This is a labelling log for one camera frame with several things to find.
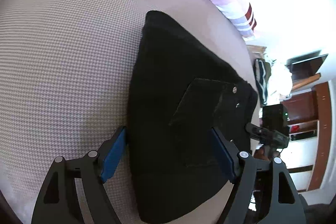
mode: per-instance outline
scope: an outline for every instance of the screw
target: screw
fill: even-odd
[[[63,160],[63,157],[62,156],[57,156],[55,158],[55,162],[61,162]]]
[[[239,155],[242,157],[242,158],[247,158],[249,156],[249,154],[245,151],[241,151],[239,152]]]
[[[94,158],[95,156],[97,156],[97,154],[98,154],[98,153],[97,153],[96,150],[92,150],[92,151],[89,152],[88,155],[89,155],[90,158]]]
[[[282,163],[282,160],[278,157],[275,157],[274,162],[277,163],[277,164],[280,164],[280,163]]]

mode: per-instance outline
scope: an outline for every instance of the clothes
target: clothes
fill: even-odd
[[[185,130],[183,123],[175,127],[174,114],[192,83],[196,93],[202,86],[222,91],[213,99],[215,105],[208,105],[213,110]],[[193,102],[201,109],[202,100],[187,100],[184,109],[192,109]],[[147,13],[127,113],[132,181],[143,221],[157,224],[179,218],[223,187],[227,179],[204,141],[204,129],[218,126],[239,149],[249,151],[244,125],[251,121],[256,103],[256,92],[230,65],[168,15]]]
[[[271,65],[263,58],[257,58],[254,60],[253,70],[259,92],[260,106],[263,107],[267,105],[268,80],[271,76]]]

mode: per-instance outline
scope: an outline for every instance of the white wall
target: white wall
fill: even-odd
[[[329,56],[320,68],[318,83],[336,76],[336,0],[249,1],[257,21],[257,40],[248,44],[267,46],[266,52],[278,60],[323,49]]]
[[[329,91],[330,91],[330,100],[331,100],[331,112],[332,112],[332,125],[331,125],[331,142],[330,142],[330,151],[329,158],[327,163],[327,168],[322,181],[322,187],[327,185],[330,181],[333,180],[335,176],[336,181],[336,78],[330,80]]]

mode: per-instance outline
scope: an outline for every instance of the wooden cabinet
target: wooden cabinet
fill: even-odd
[[[319,189],[326,171],[331,142],[331,101],[328,83],[314,86],[316,92],[319,135],[316,161],[308,190]]]
[[[281,103],[287,108],[289,124],[318,119],[315,91],[294,95]]]

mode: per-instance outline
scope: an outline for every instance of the gray mesh surface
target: gray mesh surface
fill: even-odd
[[[135,0],[16,3],[0,1],[0,188],[30,223],[55,156],[81,157],[126,123],[141,30],[155,7]],[[81,183],[77,188],[92,223]],[[141,222],[128,155],[105,188],[122,223]]]

